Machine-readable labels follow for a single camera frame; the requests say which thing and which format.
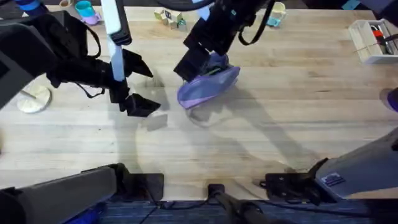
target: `blue floor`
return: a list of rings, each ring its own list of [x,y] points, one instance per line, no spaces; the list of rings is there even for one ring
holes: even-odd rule
[[[197,202],[179,202],[175,207],[186,207]],[[351,200],[336,204],[322,205],[316,207],[313,205],[291,205],[307,208],[321,208],[324,210],[333,210],[340,212],[355,213],[395,213],[398,211],[398,201],[396,200]],[[147,202],[133,203],[108,203],[107,210],[101,215],[99,223],[139,223],[152,209],[153,204]],[[380,223],[398,223],[398,220],[381,220],[368,218],[350,218],[336,215],[299,212],[287,209],[281,209],[270,205],[261,204],[261,209],[269,218],[279,220],[288,220],[293,223],[344,223],[344,224],[380,224]],[[187,211],[156,210],[145,222],[150,223],[229,223],[226,212],[219,206],[205,205]]]

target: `cup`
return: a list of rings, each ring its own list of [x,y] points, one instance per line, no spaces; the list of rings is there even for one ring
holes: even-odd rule
[[[275,2],[271,15],[268,18],[267,25],[279,27],[286,16],[286,6],[282,2]]]
[[[81,19],[79,13],[75,9],[75,3],[73,0],[62,0],[62,1],[60,1],[59,6],[60,6],[61,10],[67,11],[69,13],[69,15],[71,15],[79,20]]]
[[[89,25],[95,25],[101,19],[100,14],[94,11],[89,1],[80,1],[76,3],[75,9],[81,16],[82,21]]]

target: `teal cup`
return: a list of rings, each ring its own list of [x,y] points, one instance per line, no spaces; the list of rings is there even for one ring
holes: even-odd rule
[[[76,3],[75,9],[83,18],[95,16],[95,11],[91,5],[91,2],[89,1],[80,1]]]

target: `toy block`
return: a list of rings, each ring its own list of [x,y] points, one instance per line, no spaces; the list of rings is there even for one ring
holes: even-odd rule
[[[187,31],[187,22],[185,19],[181,19],[180,22],[178,22],[178,29],[180,31]]]
[[[168,18],[166,17],[166,15],[164,13],[162,15],[160,15],[160,18],[161,18],[163,25],[167,26],[169,24]]]
[[[175,22],[180,22],[182,20],[182,13],[177,11],[172,11],[172,20]]]
[[[171,13],[171,11],[168,11],[167,9],[165,9],[165,10],[164,10],[164,14],[166,15],[166,17],[167,17],[168,19],[172,19],[172,13]]]
[[[169,22],[169,26],[170,26],[171,29],[178,29],[178,23],[177,22],[175,22],[175,21],[173,21],[171,19],[167,19],[167,20]]]
[[[162,20],[162,14],[164,13],[164,9],[162,7],[157,7],[155,9],[155,18],[158,20]]]

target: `black cable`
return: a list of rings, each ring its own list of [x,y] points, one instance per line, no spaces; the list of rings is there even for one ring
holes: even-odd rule
[[[337,211],[323,210],[323,209],[317,209],[317,208],[292,207],[292,206],[286,206],[286,205],[280,205],[277,203],[268,202],[266,200],[259,200],[258,202],[264,203],[266,205],[278,207],[278,208],[284,208],[284,209],[296,210],[296,211],[302,211],[302,212],[324,213],[324,214],[330,214],[330,215],[341,215],[341,216],[355,217],[355,218],[388,218],[388,217],[383,217],[383,216],[379,216],[379,215],[370,215],[370,214],[364,214],[364,213],[337,212]]]
[[[261,21],[261,24],[259,26],[259,29],[257,30],[255,36],[253,37],[253,39],[250,42],[246,42],[245,39],[242,36],[244,27],[240,30],[239,35],[238,35],[238,39],[243,45],[247,46],[247,45],[254,44],[260,39],[260,37],[262,35],[262,32],[266,28],[266,25],[267,25],[267,22],[268,22],[268,18],[271,15],[271,11],[272,11],[272,8],[274,7],[274,4],[275,4],[275,0],[270,0],[268,2],[266,13],[264,13],[264,16],[262,17],[262,21]]]
[[[141,220],[141,222],[139,222],[139,224],[143,224],[143,223],[145,222],[145,220],[147,220],[147,218],[149,218],[150,215],[152,215],[156,210],[157,210],[157,206],[154,207],[154,209],[152,209],[152,210],[148,213],[148,215],[146,215],[146,216]]]
[[[191,4],[172,4],[169,0],[156,0],[156,1],[166,9],[179,11],[179,12],[188,12],[208,6],[209,4],[213,3],[215,0],[203,0]]]
[[[194,208],[200,208],[204,205],[206,205],[209,201],[209,198],[206,199],[204,202],[200,202],[196,205],[191,205],[191,206],[187,206],[187,207],[182,207],[182,208],[174,208],[173,205],[169,206],[169,207],[163,207],[160,209],[164,209],[164,210],[190,210],[190,209],[194,209]]]

